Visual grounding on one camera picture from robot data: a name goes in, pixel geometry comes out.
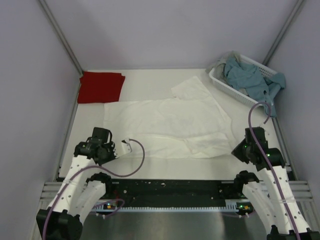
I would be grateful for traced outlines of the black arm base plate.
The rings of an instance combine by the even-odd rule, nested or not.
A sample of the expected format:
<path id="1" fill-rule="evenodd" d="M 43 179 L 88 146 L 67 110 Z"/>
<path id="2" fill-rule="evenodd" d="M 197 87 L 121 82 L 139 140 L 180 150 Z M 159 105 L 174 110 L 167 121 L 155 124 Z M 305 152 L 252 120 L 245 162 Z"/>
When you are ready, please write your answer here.
<path id="1" fill-rule="evenodd" d="M 124 207 L 222 207 L 245 197 L 232 181 L 113 179 L 102 198 L 123 199 Z"/>

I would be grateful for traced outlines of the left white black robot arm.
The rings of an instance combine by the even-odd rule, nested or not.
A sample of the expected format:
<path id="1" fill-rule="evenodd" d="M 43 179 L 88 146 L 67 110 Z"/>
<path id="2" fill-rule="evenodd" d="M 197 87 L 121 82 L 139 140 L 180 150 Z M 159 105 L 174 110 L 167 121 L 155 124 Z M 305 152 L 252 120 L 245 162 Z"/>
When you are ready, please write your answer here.
<path id="1" fill-rule="evenodd" d="M 97 201 L 114 191 L 102 164 L 115 160 L 110 130 L 94 127 L 92 135 L 75 146 L 69 171 L 56 196 L 36 215 L 44 240 L 78 240 L 83 224 Z"/>

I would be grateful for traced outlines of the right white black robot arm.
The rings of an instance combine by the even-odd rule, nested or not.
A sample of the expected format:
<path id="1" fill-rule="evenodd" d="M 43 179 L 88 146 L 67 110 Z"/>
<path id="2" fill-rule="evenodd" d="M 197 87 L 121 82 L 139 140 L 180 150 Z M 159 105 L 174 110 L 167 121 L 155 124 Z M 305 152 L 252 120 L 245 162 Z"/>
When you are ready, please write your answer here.
<path id="1" fill-rule="evenodd" d="M 257 173 L 243 170 L 234 179 L 233 192 L 247 198 L 262 221 L 268 240 L 318 240 L 303 217 L 290 187 L 282 154 L 270 148 L 262 127 L 245 129 L 244 139 L 231 152 L 252 163 Z"/>

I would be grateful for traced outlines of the white floral print t-shirt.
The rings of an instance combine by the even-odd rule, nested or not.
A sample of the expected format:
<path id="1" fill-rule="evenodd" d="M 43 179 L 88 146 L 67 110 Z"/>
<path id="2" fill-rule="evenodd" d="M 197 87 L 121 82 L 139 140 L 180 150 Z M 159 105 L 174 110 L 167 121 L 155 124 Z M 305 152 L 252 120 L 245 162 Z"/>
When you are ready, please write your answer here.
<path id="1" fill-rule="evenodd" d="M 232 120 L 193 76 L 171 89 L 172 98 L 104 104 L 103 126 L 114 139 L 135 139 L 158 159 L 209 159 L 236 144 Z"/>

